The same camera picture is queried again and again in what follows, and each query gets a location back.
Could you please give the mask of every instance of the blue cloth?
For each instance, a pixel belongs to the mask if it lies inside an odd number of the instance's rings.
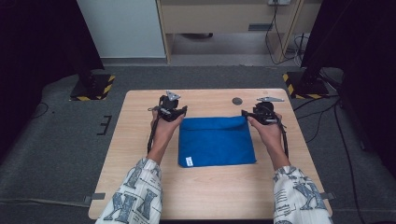
[[[178,164],[182,167],[256,162],[248,121],[242,117],[184,118],[179,127]]]

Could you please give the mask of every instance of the patterned sleeve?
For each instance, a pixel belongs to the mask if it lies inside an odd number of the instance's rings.
[[[162,209],[160,166],[144,158],[128,172],[96,224],[159,223]]]
[[[274,182],[275,224],[332,223],[316,185],[300,169],[284,166]]]

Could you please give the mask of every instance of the wall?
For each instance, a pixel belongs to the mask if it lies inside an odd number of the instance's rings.
[[[155,0],[78,0],[101,58],[165,58]]]

